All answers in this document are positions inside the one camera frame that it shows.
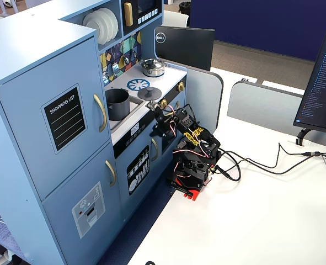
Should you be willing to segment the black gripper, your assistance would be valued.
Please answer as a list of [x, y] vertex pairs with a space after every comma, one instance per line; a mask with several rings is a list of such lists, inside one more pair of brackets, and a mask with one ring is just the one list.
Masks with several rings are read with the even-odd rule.
[[173, 108], [170, 110], [163, 110], [153, 99], [147, 103], [147, 108], [154, 112], [154, 117], [157, 122], [152, 128], [152, 132], [149, 134], [150, 137], [165, 137], [169, 133], [172, 133], [174, 137], [177, 136], [176, 123], [174, 120], [175, 110]]

